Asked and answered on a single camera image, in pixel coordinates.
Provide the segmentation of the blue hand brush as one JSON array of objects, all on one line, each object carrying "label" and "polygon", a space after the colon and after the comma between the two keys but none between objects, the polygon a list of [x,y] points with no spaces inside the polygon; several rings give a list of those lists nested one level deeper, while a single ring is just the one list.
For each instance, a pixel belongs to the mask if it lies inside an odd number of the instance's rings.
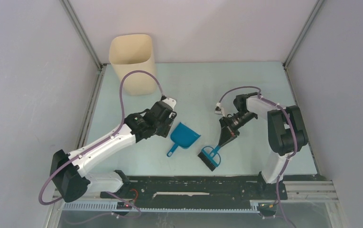
[{"label": "blue hand brush", "polygon": [[216,147],[204,146],[197,155],[210,171],[214,171],[221,163],[220,148],[219,145]]}]

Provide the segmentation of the blue dustpan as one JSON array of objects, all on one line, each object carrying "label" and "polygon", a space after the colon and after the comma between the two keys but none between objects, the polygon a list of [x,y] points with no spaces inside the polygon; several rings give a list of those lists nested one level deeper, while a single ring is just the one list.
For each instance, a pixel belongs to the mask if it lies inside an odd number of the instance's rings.
[{"label": "blue dustpan", "polygon": [[173,146],[167,152],[166,156],[171,157],[178,147],[188,149],[200,138],[200,136],[200,134],[196,133],[183,123],[179,123],[170,135]]}]

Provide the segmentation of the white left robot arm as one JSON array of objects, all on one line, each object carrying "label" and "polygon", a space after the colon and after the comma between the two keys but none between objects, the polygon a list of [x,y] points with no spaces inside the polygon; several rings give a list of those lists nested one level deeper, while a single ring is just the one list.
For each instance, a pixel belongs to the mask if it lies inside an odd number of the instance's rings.
[{"label": "white left robot arm", "polygon": [[128,196],[130,185],[120,170],[91,174],[91,170],[120,150],[154,135],[166,138],[177,113],[177,102],[162,97],[150,109],[125,117],[115,129],[94,142],[66,153],[54,153],[50,174],[52,182],[64,202],[73,202],[87,192],[114,193],[119,198]]}]

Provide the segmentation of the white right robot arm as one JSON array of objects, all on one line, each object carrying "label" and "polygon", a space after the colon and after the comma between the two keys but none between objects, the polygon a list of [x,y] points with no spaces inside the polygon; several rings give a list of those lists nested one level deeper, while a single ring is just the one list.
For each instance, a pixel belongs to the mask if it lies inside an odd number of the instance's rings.
[{"label": "white right robot arm", "polygon": [[237,113],[225,115],[219,120],[221,132],[215,149],[219,150],[236,139],[239,129],[250,120],[259,117],[266,120],[272,152],[258,175],[256,192],[263,199],[276,192],[277,199],[280,199],[287,165],[309,141],[301,110],[296,105],[282,107],[259,93],[237,95],[233,105]]}]

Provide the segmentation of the beige waste bin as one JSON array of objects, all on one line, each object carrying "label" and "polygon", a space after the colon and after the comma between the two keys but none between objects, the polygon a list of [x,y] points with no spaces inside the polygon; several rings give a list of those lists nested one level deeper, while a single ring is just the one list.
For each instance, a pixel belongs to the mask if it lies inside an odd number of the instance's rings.
[{"label": "beige waste bin", "polygon": [[[152,38],[146,34],[114,38],[109,49],[109,62],[119,80],[135,70],[157,75]],[[131,96],[149,95],[156,91],[157,84],[145,73],[133,73],[125,79],[122,88]]]}]

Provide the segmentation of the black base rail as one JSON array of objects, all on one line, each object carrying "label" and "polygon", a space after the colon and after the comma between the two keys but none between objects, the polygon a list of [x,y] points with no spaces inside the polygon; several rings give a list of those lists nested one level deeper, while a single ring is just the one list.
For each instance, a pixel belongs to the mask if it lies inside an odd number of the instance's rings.
[{"label": "black base rail", "polygon": [[[254,201],[277,202],[274,187],[261,191],[256,176],[128,176],[123,187],[112,195],[101,192],[103,199],[116,196],[132,200],[138,206],[171,206],[204,209],[242,209]],[[285,184],[280,199],[286,200]]]}]

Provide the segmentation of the left aluminium frame post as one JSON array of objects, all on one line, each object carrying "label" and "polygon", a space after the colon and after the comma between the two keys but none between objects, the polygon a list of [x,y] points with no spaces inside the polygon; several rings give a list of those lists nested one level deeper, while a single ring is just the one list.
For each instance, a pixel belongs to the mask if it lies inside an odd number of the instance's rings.
[{"label": "left aluminium frame post", "polygon": [[69,0],[60,0],[59,1],[66,12],[69,21],[71,22],[73,28],[75,29],[80,41],[84,45],[88,55],[91,57],[95,67],[96,67],[96,73],[93,76],[93,89],[91,96],[88,101],[88,106],[86,109],[85,117],[83,119],[82,123],[82,129],[80,131],[80,136],[77,142],[77,148],[81,148],[86,146],[87,139],[89,136],[89,132],[92,125],[93,120],[93,114],[95,111],[97,99],[99,96],[99,92],[101,89],[104,72],[106,70],[106,66],[100,61],[100,59],[97,56],[97,53],[95,49],[92,46],[92,43],[84,30],[84,27],[77,16],[77,13],[72,5],[72,3]]}]

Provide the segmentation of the aluminium frame post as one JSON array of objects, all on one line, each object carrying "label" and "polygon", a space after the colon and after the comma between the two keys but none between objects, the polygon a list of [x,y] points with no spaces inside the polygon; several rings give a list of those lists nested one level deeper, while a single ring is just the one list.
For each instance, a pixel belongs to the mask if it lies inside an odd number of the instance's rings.
[{"label": "aluminium frame post", "polygon": [[75,29],[80,41],[84,45],[88,55],[91,57],[95,67],[96,67],[96,73],[93,76],[93,89],[91,96],[88,101],[88,106],[86,109],[85,117],[83,119],[82,123],[82,129],[80,131],[80,136],[77,142],[77,148],[81,148],[86,146],[87,139],[89,136],[89,132],[92,125],[93,120],[93,114],[95,111],[97,99],[99,96],[99,92],[101,89],[104,72],[106,70],[106,66],[100,61],[100,59],[97,56],[97,53],[95,49],[92,46],[92,43],[84,30],[84,27],[77,16],[77,13],[72,5],[72,3],[69,0],[60,0],[59,1],[66,12],[69,21],[71,22],[73,28]]},{"label": "aluminium frame post", "polygon": [[317,0],[315,5],[313,6],[308,18],[306,19],[302,29],[299,32],[299,35],[297,36],[292,48],[290,49],[285,61],[283,62],[283,67],[285,71],[285,75],[287,77],[289,87],[291,89],[291,92],[294,93],[293,84],[291,82],[290,76],[289,76],[289,66],[291,62],[293,61],[298,49],[300,48],[302,42],[304,41],[307,33],[310,31],[314,21],[316,20],[316,17],[318,16],[321,8],[325,4],[326,0]]}]

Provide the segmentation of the right aluminium frame post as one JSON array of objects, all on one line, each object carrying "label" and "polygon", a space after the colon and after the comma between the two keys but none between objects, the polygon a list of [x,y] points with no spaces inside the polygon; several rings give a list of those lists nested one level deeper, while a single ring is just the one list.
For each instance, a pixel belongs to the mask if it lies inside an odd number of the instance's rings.
[{"label": "right aluminium frame post", "polygon": [[316,17],[318,16],[321,8],[325,4],[326,0],[317,0],[315,5],[313,6],[308,18],[306,19],[302,29],[299,32],[299,35],[297,36],[292,48],[290,49],[285,61],[283,62],[283,67],[285,71],[285,75],[287,77],[289,87],[291,89],[291,92],[294,93],[293,84],[291,82],[290,76],[289,76],[289,66],[291,62],[293,61],[298,49],[300,48],[302,42],[304,41],[307,33],[310,31],[314,21],[316,20]]}]

